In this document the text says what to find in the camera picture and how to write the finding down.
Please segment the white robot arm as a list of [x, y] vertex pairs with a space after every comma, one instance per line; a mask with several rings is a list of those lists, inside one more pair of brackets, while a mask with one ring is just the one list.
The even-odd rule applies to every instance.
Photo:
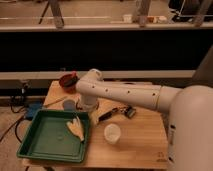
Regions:
[[91, 69], [76, 89], [84, 109], [93, 108], [101, 97], [167, 113], [167, 171], [213, 171], [213, 88], [109, 83]]

